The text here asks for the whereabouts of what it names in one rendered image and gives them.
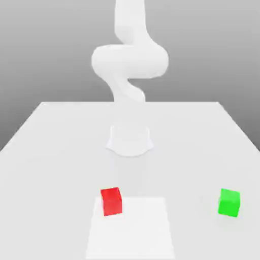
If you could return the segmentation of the small red cube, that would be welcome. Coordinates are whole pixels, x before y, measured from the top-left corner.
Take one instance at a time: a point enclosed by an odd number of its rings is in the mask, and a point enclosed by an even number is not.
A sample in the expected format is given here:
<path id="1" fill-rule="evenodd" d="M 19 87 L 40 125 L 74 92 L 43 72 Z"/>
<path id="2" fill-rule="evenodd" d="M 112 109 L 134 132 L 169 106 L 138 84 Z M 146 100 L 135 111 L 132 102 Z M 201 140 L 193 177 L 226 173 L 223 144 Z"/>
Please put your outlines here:
<path id="1" fill-rule="evenodd" d="M 122 213 L 122 197 L 118 187 L 101 189 L 101 197 L 104 216 Z"/>

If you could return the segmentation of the small green cube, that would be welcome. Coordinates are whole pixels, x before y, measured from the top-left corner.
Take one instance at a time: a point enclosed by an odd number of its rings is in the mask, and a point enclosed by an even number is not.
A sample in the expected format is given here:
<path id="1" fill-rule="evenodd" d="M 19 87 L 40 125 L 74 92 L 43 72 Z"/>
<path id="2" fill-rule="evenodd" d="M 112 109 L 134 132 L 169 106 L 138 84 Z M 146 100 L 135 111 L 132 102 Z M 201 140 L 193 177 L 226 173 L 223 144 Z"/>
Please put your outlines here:
<path id="1" fill-rule="evenodd" d="M 219 214 L 238 217 L 241 204 L 240 193 L 238 191 L 222 188 L 218 202 Z"/>

